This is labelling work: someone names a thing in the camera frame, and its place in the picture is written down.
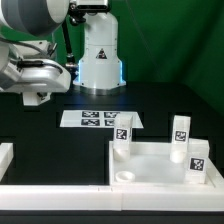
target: white block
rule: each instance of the white block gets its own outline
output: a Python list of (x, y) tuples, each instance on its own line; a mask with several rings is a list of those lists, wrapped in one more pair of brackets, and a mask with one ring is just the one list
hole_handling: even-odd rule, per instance
[(170, 160), (183, 163), (187, 155), (191, 118), (175, 116), (173, 121), (172, 146)]
[(118, 161), (130, 158), (130, 143), (132, 139), (132, 115), (118, 114), (114, 121), (114, 157)]
[(13, 144), (2, 143), (0, 145), (0, 181), (13, 159)]

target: black-and-white marker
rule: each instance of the black-and-white marker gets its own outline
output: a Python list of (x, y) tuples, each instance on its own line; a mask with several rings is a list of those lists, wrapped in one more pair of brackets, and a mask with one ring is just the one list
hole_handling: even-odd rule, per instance
[(82, 117), (98, 118), (100, 117), (100, 113), (96, 111), (83, 111)]
[(105, 118), (115, 118), (120, 112), (104, 112)]
[(127, 140), (127, 138), (128, 138), (128, 131), (126, 129), (117, 129), (116, 139)]
[(114, 126), (114, 120), (113, 119), (105, 119), (105, 126), (106, 127), (112, 127)]
[(81, 122), (82, 126), (100, 126), (100, 120), (99, 119), (82, 119)]
[(175, 140), (185, 142), (187, 137), (187, 133), (184, 131), (176, 131)]

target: white platform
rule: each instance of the white platform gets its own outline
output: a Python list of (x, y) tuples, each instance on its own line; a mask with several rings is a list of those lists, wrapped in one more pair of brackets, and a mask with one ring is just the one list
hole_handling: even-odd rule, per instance
[[(184, 184), (183, 166), (168, 161), (170, 143), (132, 143), (131, 160), (120, 164), (111, 146), (110, 186), (0, 186), (0, 210), (224, 211), (224, 180), (209, 159), (206, 183)], [(123, 170), (135, 182), (117, 182)]]

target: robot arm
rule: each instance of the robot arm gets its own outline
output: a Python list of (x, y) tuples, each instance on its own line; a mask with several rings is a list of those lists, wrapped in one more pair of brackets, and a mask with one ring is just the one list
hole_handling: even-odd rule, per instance
[[(0, 0), (0, 26), (43, 36), (57, 29), (67, 13), (78, 21), (86, 13), (108, 10), (108, 0)], [(44, 97), (37, 95), (69, 89), (71, 76), (67, 70), (48, 57), (24, 57), (25, 48), (16, 46), (0, 35), (0, 91), (23, 93), (25, 105), (39, 105)], [(26, 96), (36, 97), (35, 102), (26, 103)]]

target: white plastic part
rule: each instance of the white plastic part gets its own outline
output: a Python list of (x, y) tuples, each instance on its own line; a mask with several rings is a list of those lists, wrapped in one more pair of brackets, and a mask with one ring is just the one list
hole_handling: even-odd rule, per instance
[[(121, 171), (135, 174), (135, 181), (118, 183), (114, 179), (118, 162), (113, 158), (112, 146), (110, 142), (110, 186), (0, 186), (0, 210), (224, 211), (224, 180), (209, 159), (205, 184), (178, 183), (176, 180), (179, 177), (176, 180), (167, 178), (167, 170), (162, 168), (162, 173), (158, 173), (147, 159), (151, 157), (153, 161), (156, 158), (159, 160), (160, 156), (166, 157), (169, 164), (184, 169), (183, 164), (170, 161), (171, 143), (132, 142), (131, 159), (140, 156), (145, 162), (134, 163), (131, 166), (133, 172), (124, 167), (126, 163), (119, 163), (123, 165)], [(189, 143), (189, 148), (193, 150), (195, 147)], [(138, 168), (145, 170), (151, 177), (150, 181), (139, 176)], [(151, 168), (156, 170), (154, 176), (149, 175)]]
[(120, 171), (115, 175), (116, 181), (120, 183), (129, 183), (135, 181), (135, 175), (128, 171)]
[(185, 182), (190, 184), (204, 184), (206, 181), (207, 159), (189, 157), (185, 173)]
[(79, 62), (76, 86), (104, 92), (124, 86), (117, 57), (118, 22), (110, 13), (86, 16), (85, 53)]
[(207, 140), (189, 139), (188, 156), (185, 161), (186, 183), (205, 183), (208, 155), (209, 143)]
[(77, 6), (108, 6), (108, 0), (76, 0), (76, 4)]
[(130, 158), (130, 143), (132, 139), (132, 115), (118, 114), (114, 121), (114, 157), (118, 161)]
[(9, 24), (5, 21), (5, 18), (4, 18), (3, 13), (2, 13), (1, 5), (2, 5), (2, 0), (0, 0), (0, 31), (1, 31), (1, 25), (4, 25), (4, 26), (7, 26), (7, 27), (11, 28), (9, 26)]
[(170, 160), (174, 163), (183, 163), (187, 155), (190, 117), (175, 116), (173, 121), (172, 147)]
[(45, 97), (40, 97), (35, 92), (23, 93), (23, 105), (24, 106), (39, 106), (42, 103), (51, 99), (51, 93), (47, 93)]
[(62, 23), (65, 19), (70, 0), (47, 0), (48, 11), (56, 23)]
[(13, 144), (2, 143), (0, 145), (0, 181), (13, 159)]
[[(50, 47), (51, 43), (46, 41), (46, 40), (33, 40), (33, 41), (21, 41), (22, 43), (25, 44), (30, 44), (32, 46), (35, 46), (39, 48), (42, 51), (47, 52), (48, 48)], [(23, 58), (33, 58), (36, 57), (37, 55), (40, 55), (40, 52), (36, 51), (33, 48), (29, 47), (24, 47), (22, 45), (14, 45), (15, 48), (20, 52), (20, 55), (22, 55)]]

